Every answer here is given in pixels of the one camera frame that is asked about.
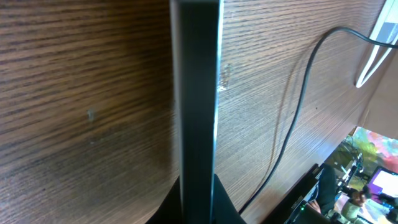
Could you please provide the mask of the teal screen smartphone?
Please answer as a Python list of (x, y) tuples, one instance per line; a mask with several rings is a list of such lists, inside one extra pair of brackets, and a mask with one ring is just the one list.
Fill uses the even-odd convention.
[(211, 223), (222, 1), (170, 2), (184, 223)]

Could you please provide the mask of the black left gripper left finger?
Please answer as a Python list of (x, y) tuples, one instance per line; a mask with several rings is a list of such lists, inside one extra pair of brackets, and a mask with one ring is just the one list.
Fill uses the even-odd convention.
[(146, 224), (182, 224), (180, 178), (174, 182), (166, 198)]

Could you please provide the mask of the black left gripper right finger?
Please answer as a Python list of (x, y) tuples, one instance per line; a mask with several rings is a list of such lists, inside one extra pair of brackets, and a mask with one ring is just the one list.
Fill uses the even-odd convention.
[(235, 209), (219, 177), (214, 175), (213, 224), (245, 224)]

